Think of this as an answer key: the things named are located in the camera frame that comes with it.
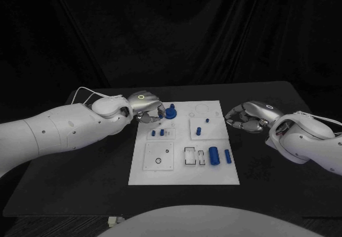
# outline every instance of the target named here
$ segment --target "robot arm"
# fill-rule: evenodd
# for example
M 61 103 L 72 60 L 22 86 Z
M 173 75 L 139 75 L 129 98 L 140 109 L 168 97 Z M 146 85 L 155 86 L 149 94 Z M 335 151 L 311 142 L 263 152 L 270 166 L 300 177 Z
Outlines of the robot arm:
M 230 119 L 238 112 L 244 122 Z M 237 106 L 227 114 L 227 123 L 251 133 L 262 132 L 267 126 L 266 144 L 290 161 L 305 164 L 312 159 L 328 171 L 342 175 L 342 133 L 335 134 L 315 117 L 342 125 L 302 111 L 283 115 L 273 106 L 259 101 Z
M 0 177 L 36 157 L 81 149 L 116 135 L 135 115 L 143 123 L 166 116 L 159 98 L 148 91 L 135 93 L 129 99 L 122 95 L 97 94 L 103 98 L 90 106 L 65 105 L 28 119 L 0 124 Z M 149 116 L 148 112 L 155 109 L 161 117 Z

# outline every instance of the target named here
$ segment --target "black table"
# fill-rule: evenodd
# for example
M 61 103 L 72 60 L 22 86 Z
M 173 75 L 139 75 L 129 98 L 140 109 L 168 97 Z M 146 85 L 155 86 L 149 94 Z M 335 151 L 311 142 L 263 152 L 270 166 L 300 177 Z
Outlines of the black table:
M 259 100 L 283 113 L 311 112 L 286 81 L 199 86 L 97 89 L 106 95 L 148 90 L 162 101 L 220 100 L 224 115 L 240 103 Z M 71 103 L 75 91 L 67 104 Z M 83 103 L 91 92 L 78 92 Z M 129 186 L 137 122 L 88 147 L 35 159 L 5 208 L 5 216 L 135 216 L 186 204 L 241 208 L 277 218 L 342 216 L 342 177 L 313 161 L 290 162 L 264 144 L 267 131 L 250 134 L 228 126 L 240 185 Z

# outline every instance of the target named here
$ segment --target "blue object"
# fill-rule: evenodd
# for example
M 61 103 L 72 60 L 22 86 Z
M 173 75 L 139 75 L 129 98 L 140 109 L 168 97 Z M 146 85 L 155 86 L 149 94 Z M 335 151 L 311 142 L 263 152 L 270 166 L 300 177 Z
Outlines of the blue object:
M 227 163 L 231 164 L 231 159 L 230 159 L 230 150 L 225 150 L 225 154 L 227 154 Z
M 198 127 L 197 135 L 201 135 L 201 128 Z
M 210 156 L 211 156 L 211 164 L 218 165 L 220 164 L 220 151 L 217 147 L 210 148 Z
M 166 118 L 173 119 L 176 117 L 175 104 L 171 104 L 171 107 L 166 109 Z

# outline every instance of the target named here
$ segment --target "white board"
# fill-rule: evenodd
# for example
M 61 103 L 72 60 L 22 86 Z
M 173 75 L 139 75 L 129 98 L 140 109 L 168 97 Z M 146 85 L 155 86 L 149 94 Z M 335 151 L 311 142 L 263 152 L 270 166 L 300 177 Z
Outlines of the white board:
M 173 119 L 163 118 L 161 122 L 139 123 L 129 185 L 238 185 L 234 154 L 220 101 L 163 102 L 166 108 L 171 107 L 171 104 L 175 104 L 176 109 Z M 150 111 L 149 114 L 158 116 L 158 110 Z M 210 119 L 210 123 L 202 125 L 201 136 L 204 135 L 204 137 L 198 136 L 199 140 L 192 139 L 191 120 L 194 121 L 192 126 L 197 128 L 198 123 L 204 123 L 205 119 Z M 175 131 L 175 133 L 171 133 L 171 136 L 161 136 L 161 129 Z M 208 133 L 210 129 L 220 131 L 220 133 Z M 152 136 L 152 130 L 156 131 L 156 136 Z M 166 157 L 171 157 L 166 147 L 161 146 L 162 142 L 172 144 L 173 147 L 172 168 L 171 163 L 168 163 L 169 166 L 162 164 Z M 150 147 L 152 143 L 155 143 L 156 152 L 150 156 L 150 150 L 146 147 Z M 197 164 L 185 164 L 186 147 L 195 149 Z M 221 161 L 218 165 L 211 165 L 211 147 L 218 147 Z M 231 164 L 227 162 L 225 149 L 230 150 Z

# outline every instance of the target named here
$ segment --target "robotic hand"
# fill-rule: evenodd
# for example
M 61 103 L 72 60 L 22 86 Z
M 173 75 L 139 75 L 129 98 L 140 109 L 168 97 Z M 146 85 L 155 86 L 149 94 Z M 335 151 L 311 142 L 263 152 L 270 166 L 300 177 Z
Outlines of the robotic hand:
M 103 98 L 90 105 L 72 104 L 72 100 L 71 105 L 0 124 L 0 177 L 34 158 L 77 150 L 116 135 L 135 116 L 142 123 L 166 117 L 163 103 L 148 91 L 139 91 L 127 99 L 122 95 L 93 94 Z M 159 117 L 148 114 L 155 109 L 159 110 Z
M 230 118 L 240 112 L 244 122 Z M 316 119 L 341 122 L 302 111 L 285 115 L 277 108 L 259 101 L 238 105 L 227 114 L 227 123 L 250 133 L 270 128 L 266 144 L 295 163 L 305 164 L 311 159 L 331 172 L 342 175 L 342 133 Z

